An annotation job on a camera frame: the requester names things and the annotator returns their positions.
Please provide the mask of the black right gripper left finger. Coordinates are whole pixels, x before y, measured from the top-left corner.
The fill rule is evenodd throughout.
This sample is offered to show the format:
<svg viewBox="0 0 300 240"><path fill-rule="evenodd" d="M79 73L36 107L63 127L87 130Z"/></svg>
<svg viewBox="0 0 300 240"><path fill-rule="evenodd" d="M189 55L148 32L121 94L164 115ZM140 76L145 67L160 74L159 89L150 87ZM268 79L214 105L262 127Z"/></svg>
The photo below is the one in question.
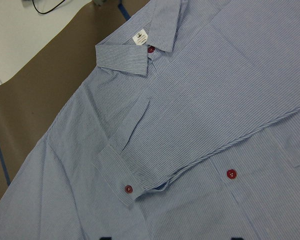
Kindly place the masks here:
<svg viewBox="0 0 300 240"><path fill-rule="evenodd" d="M99 238L99 240L113 240L112 236L102 236Z"/></svg>

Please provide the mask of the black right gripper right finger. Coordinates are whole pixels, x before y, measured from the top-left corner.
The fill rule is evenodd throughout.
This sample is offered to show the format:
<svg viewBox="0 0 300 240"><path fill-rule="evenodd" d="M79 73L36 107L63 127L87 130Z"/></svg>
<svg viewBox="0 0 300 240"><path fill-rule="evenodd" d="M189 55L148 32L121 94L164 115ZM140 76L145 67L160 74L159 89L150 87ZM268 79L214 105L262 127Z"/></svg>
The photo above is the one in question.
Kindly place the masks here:
<svg viewBox="0 0 300 240"><path fill-rule="evenodd" d="M235 237L231 237L231 240L245 240L245 239L240 236L235 236Z"/></svg>

